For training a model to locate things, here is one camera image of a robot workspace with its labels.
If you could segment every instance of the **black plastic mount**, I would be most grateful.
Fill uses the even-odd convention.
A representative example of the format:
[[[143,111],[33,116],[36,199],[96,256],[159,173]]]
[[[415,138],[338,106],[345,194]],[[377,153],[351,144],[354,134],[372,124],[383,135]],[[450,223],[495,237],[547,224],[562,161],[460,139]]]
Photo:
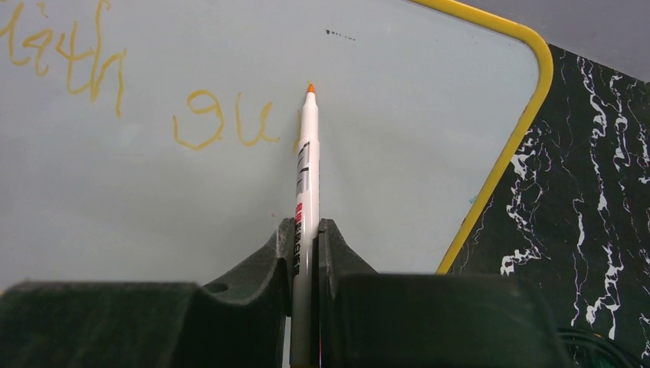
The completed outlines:
[[[19,284],[0,298],[0,365],[279,367],[294,221],[220,278]],[[322,220],[325,367],[563,367],[550,314],[512,278],[378,274]]]

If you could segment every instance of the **yellow frame corner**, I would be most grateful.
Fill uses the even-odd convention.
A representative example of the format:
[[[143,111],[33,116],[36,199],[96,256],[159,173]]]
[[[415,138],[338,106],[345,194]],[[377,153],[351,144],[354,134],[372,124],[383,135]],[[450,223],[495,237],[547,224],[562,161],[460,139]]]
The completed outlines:
[[[490,174],[487,176],[481,191],[478,193],[476,201],[470,208],[467,216],[465,216],[465,220],[454,237],[454,241],[451,242],[447,253],[445,253],[444,258],[438,266],[436,273],[446,274],[458,256],[458,253],[467,240],[471,230],[474,228],[474,225],[483,212],[485,205],[487,205],[494,188],[497,187],[499,180],[504,174],[507,164],[510,162],[515,151],[517,151],[524,135],[528,131],[528,128],[532,124],[533,119],[537,115],[537,112],[540,110],[542,103],[548,95],[551,81],[553,79],[553,57],[551,56],[545,40],[538,33],[524,25],[508,21],[507,19],[498,17],[486,11],[472,8],[469,5],[454,0],[410,1],[522,41],[535,54],[540,69],[540,78],[537,81],[537,87],[535,88],[533,96],[530,98],[530,102],[526,105],[513,133],[510,135],[510,138],[501,151],[497,162],[494,164]]]

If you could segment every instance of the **black marble surface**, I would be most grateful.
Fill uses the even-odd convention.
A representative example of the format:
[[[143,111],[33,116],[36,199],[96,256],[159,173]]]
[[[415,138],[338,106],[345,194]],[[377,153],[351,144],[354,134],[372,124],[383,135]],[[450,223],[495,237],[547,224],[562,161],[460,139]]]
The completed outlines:
[[[537,285],[650,363],[650,84],[550,46],[553,84],[450,270]]]

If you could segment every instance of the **orange handwritten text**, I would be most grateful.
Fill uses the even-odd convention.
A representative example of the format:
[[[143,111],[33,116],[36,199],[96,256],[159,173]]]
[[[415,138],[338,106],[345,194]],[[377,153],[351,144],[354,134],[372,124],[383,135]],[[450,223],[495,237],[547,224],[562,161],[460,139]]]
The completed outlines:
[[[36,4],[40,8],[41,16],[44,18],[49,18],[45,13],[45,3],[38,2]],[[123,82],[123,62],[126,57],[126,49],[112,54],[108,57],[106,61],[100,63],[101,53],[102,53],[102,41],[103,35],[101,30],[101,20],[102,12],[105,9],[109,11],[111,4],[108,0],[99,0],[97,3],[97,10],[95,11],[95,35],[96,43],[94,48],[89,48],[88,50],[77,54],[75,52],[75,40],[77,38],[77,21],[73,22],[72,31],[68,39],[68,51],[63,50],[63,44],[65,42],[66,34],[61,33],[61,36],[58,39],[58,43],[55,46],[55,50],[61,56],[67,60],[67,76],[66,76],[66,88],[67,92],[70,94],[80,94],[86,90],[89,91],[90,102],[94,103],[97,100],[97,97],[100,93],[100,88],[104,78],[107,75],[109,67],[113,64],[116,65],[117,69],[117,95],[115,103],[115,115],[116,117],[122,117],[122,95],[124,93],[124,82]],[[7,35],[8,49],[9,49],[9,60],[16,66],[24,66],[30,60],[30,56],[23,57],[22,59],[17,59],[15,56],[15,32],[18,21],[20,20],[21,15],[25,9],[25,4],[19,2],[16,8],[14,9],[11,19],[7,25],[3,28],[0,28],[0,38]],[[23,42],[22,47],[24,49],[34,48],[36,49],[36,56],[34,60],[34,72],[39,77],[44,77],[49,72],[48,65],[42,65],[42,58],[44,52],[47,50],[48,46],[52,42],[54,37],[54,31],[52,28],[43,29],[33,35],[27,36]],[[74,65],[78,61],[83,59],[93,57],[93,65],[90,70],[89,81],[78,88],[73,88],[71,86],[72,76],[74,73]]]
[[[204,108],[195,107],[192,104],[192,102],[193,102],[193,100],[195,98],[200,97],[200,96],[209,97],[212,100],[213,104],[208,106],[208,107],[204,107]],[[242,132],[243,123],[241,121],[241,114],[239,112],[240,103],[241,103],[241,93],[239,93],[237,95],[237,100],[235,102],[235,124],[236,124],[236,127],[237,127],[237,137],[239,138],[239,141],[241,142],[241,144],[243,144],[246,147],[250,147],[250,146],[254,146],[254,145],[258,144],[260,140],[264,140],[264,141],[269,142],[269,143],[277,143],[277,142],[280,141],[279,136],[276,136],[274,138],[270,138],[266,134],[266,128],[267,128],[266,119],[268,117],[268,114],[271,112],[271,108],[273,107],[272,102],[268,102],[266,105],[264,105],[264,107],[262,107],[262,110],[260,112],[260,118],[259,118],[260,119],[260,129],[258,130],[257,136],[255,136],[255,138],[253,138],[252,140],[246,140],[244,138],[244,133]],[[222,139],[222,131],[223,131],[224,127],[225,127],[225,119],[224,119],[224,115],[223,115],[223,112],[222,112],[221,104],[219,103],[219,99],[212,92],[210,92],[209,90],[197,90],[195,92],[192,92],[187,97],[187,106],[189,107],[190,111],[192,111],[194,114],[197,114],[197,115],[214,112],[215,116],[219,120],[219,125],[217,127],[216,132],[212,136],[210,136],[207,140],[205,140],[205,141],[203,141],[203,142],[201,142],[199,144],[194,144],[194,143],[190,143],[190,142],[180,138],[180,136],[179,136],[179,121],[176,118],[176,115],[174,115],[172,117],[172,119],[174,121],[174,140],[177,143],[182,144],[183,146],[185,146],[187,148],[190,148],[192,150],[199,151],[199,150],[202,150],[202,149],[206,148],[207,146],[213,144],[215,141]]]

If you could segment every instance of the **whiteboard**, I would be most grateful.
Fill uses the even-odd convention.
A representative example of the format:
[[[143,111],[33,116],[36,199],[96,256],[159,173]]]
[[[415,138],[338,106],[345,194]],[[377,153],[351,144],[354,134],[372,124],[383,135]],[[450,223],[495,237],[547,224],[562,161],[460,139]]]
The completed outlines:
[[[0,9],[0,288],[227,271],[293,215],[308,83],[321,216],[433,272],[540,89],[528,44],[400,0]]]

